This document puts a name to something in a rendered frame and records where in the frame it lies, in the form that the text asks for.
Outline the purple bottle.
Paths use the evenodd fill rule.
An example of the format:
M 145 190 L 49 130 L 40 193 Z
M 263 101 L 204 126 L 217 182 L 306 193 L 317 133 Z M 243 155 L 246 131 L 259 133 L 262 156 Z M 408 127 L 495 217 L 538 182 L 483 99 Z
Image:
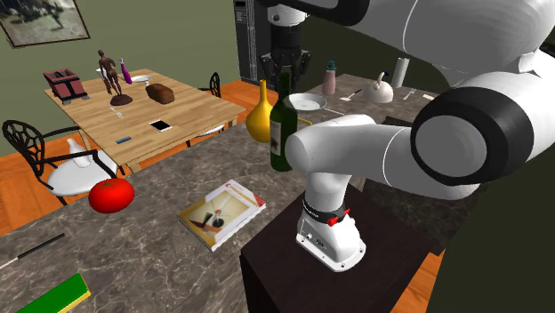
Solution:
M 126 67 L 125 67 L 124 59 L 123 59 L 123 58 L 120 58 L 120 59 L 119 59 L 119 62 L 120 62 L 120 68 L 121 68 L 122 75 L 123 75 L 123 77 L 124 77 L 125 82 L 126 82 L 127 84 L 132 84 L 132 83 L 133 83 L 133 80 L 132 80 L 131 75 L 129 74 L 129 72 L 127 71 L 127 69 L 126 69 Z

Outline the yellow vase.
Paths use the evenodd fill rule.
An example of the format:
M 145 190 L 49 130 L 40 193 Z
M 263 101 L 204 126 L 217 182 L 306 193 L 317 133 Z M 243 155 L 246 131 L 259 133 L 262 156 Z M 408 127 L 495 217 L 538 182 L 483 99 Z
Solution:
M 260 81 L 260 99 L 245 120 L 246 129 L 250 136 L 261 143 L 270 142 L 270 112 L 272 106 L 267 97 L 265 80 Z

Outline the black chair with white seat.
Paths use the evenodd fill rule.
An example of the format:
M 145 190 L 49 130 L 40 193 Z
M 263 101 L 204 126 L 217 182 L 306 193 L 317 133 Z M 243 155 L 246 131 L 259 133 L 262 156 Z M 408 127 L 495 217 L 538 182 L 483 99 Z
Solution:
M 117 176 L 122 170 L 105 152 L 84 150 L 80 146 L 66 155 L 46 157 L 44 139 L 65 132 L 77 131 L 79 126 L 66 127 L 41 134 L 30 124 L 6 120 L 3 136 L 24 157 L 36 179 L 56 196 L 63 205 L 65 197 L 89 192 L 95 184 Z
M 199 87 L 200 91 L 203 92 L 207 92 L 209 91 L 213 96 L 220 98 L 221 97 L 221 80 L 220 80 L 220 76 L 217 72 L 213 72 L 213 74 L 211 75 L 210 81 L 209 81 L 209 86 L 208 87 Z M 214 127 L 211 130 L 208 130 L 206 132 L 203 132 L 201 134 L 199 134 L 197 137 L 201 138 L 201 137 L 205 137 L 208 136 L 210 134 L 214 134 L 217 132 L 222 132 L 225 129 L 225 125 L 221 124 L 219 126 Z

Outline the green wine bottle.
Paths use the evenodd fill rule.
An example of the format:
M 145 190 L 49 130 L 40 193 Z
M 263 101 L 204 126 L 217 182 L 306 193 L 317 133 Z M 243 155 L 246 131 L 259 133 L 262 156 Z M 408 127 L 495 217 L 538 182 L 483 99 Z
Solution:
M 270 164 L 279 172 L 292 170 L 286 159 L 285 146 L 287 138 L 297 131 L 297 112 L 291 105 L 286 105 L 290 95 L 290 74 L 282 72 L 278 79 L 278 99 L 270 112 Z

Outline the brown human figure statue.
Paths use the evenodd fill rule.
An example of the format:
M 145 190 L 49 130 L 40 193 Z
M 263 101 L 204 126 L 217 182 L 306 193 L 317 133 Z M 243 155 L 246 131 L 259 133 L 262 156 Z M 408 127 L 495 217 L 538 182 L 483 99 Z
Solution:
M 115 70 L 116 63 L 111 58 L 106 57 L 103 50 L 98 50 L 98 54 L 101 57 L 99 60 L 100 75 L 106 86 L 107 93 L 109 95 L 111 95 L 112 92 L 116 93 L 112 97 L 110 104 L 116 107 L 130 104 L 133 99 L 122 93 L 121 85 Z

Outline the pink bottle with teal cap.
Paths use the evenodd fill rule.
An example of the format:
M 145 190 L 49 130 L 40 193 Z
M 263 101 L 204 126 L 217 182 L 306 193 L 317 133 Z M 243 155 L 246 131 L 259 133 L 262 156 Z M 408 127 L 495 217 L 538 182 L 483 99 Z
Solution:
M 336 84 L 336 66 L 333 60 L 328 61 L 326 65 L 326 72 L 322 84 L 322 93 L 324 95 L 333 95 L 335 93 Z

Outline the dark tall refrigerator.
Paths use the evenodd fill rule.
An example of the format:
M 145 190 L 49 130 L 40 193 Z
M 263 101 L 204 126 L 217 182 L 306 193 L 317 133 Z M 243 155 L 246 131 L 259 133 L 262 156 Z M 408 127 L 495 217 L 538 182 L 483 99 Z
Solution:
M 257 0 L 233 0 L 237 58 L 242 81 L 258 85 L 262 79 L 275 90 L 265 76 L 259 56 L 270 52 L 270 24 L 267 8 Z

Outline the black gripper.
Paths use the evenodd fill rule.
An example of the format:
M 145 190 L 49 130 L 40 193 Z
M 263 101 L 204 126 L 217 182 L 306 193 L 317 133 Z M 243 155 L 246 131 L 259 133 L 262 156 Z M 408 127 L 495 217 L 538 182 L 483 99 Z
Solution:
M 301 26 L 270 26 L 270 52 L 259 56 L 266 79 L 273 87 L 278 87 L 280 69 L 278 65 L 290 65 L 291 85 L 297 82 L 307 71 L 311 54 L 301 49 Z

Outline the white and red book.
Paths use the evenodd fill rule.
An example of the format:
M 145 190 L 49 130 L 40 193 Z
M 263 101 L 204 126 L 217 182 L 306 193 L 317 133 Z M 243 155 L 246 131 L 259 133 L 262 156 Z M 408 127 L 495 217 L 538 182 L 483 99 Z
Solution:
M 214 252 L 266 205 L 251 190 L 229 180 L 178 213 L 177 219 Z

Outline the black and white rod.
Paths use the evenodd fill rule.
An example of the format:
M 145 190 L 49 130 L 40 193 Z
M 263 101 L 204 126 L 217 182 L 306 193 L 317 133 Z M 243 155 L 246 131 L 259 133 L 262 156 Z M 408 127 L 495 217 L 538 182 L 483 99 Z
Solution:
M 23 252 L 23 253 L 20 253 L 20 254 L 17 255 L 15 258 L 11 259 L 10 261 L 7 261 L 6 263 L 0 265 L 0 269 L 4 269 L 4 268 L 6 268 L 7 266 L 13 264 L 15 261 L 18 261 L 18 260 L 20 260 L 20 259 L 23 259 L 24 257 L 26 257 L 26 256 L 28 256 L 28 255 L 30 255 L 30 254 L 36 252 L 36 251 L 39 251 L 39 250 L 45 248 L 46 246 L 51 245 L 52 243 L 54 243 L 54 242 L 56 242 L 56 241 L 58 241 L 58 240 L 60 240 L 60 239 L 62 239 L 62 238 L 64 238 L 64 237 L 65 237 L 65 234 L 64 234 L 64 233 L 61 233 L 61 234 L 59 234 L 59 235 L 56 236 L 56 237 L 52 237 L 52 238 L 50 238 L 50 239 L 44 241 L 43 243 L 41 243 L 41 244 L 39 244 L 39 245 L 36 245 L 36 246 L 34 246 L 34 247 L 28 249 L 27 251 Z

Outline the wooden dining table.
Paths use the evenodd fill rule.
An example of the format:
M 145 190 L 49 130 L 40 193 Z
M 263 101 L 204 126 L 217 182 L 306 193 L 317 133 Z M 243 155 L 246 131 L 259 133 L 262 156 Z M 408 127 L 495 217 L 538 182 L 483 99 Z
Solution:
M 134 173 L 141 169 L 141 161 L 194 139 L 221 124 L 235 125 L 238 116 L 245 111 L 232 102 L 146 68 L 135 70 L 131 74 L 151 75 L 149 81 L 171 88 L 175 100 L 163 105 L 147 95 L 145 84 L 123 83 L 123 93 L 132 97 L 133 101 L 124 106 L 113 107 L 110 105 L 112 96 L 106 92 L 104 83 L 98 77 L 82 82 L 89 100 L 74 99 L 70 104 L 63 105 L 51 89 L 44 92 L 80 127 L 81 133 L 87 135 L 118 165 L 128 165 Z M 119 118 L 110 107 L 121 112 L 123 118 Z M 149 125 L 159 119 L 173 128 L 159 132 Z M 132 139 L 122 144 L 115 143 L 115 140 L 125 136 Z

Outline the red toaster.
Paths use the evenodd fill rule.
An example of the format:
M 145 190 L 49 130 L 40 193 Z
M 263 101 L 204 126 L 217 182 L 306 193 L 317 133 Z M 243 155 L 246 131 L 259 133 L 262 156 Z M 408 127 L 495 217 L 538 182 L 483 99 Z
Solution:
M 89 100 L 88 93 L 84 90 L 80 78 L 71 70 L 59 69 L 43 73 L 50 85 L 53 94 L 58 97 L 63 105 L 68 105 L 74 99 Z

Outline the brown bread loaf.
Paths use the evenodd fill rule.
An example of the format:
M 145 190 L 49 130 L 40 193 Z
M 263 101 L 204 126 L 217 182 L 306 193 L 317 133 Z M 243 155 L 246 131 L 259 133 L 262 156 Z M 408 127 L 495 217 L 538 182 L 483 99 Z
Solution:
M 149 84 L 145 90 L 152 100 L 160 104 L 169 104 L 175 100 L 173 90 L 163 84 Z

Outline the white plate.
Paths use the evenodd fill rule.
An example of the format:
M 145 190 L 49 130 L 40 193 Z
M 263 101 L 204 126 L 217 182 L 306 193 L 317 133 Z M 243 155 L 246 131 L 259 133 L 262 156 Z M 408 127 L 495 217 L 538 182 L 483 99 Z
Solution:
M 298 112 L 302 113 L 320 110 L 327 104 L 324 97 L 309 92 L 290 94 L 288 100 Z

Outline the white kettle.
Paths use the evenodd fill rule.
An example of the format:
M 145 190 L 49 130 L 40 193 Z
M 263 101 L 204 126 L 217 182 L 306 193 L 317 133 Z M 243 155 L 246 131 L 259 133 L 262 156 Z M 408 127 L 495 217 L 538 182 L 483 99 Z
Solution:
M 393 89 L 389 83 L 383 80 L 387 75 L 387 72 L 381 72 L 375 81 L 369 82 L 363 88 L 363 96 L 366 100 L 378 104 L 389 103 L 393 100 Z

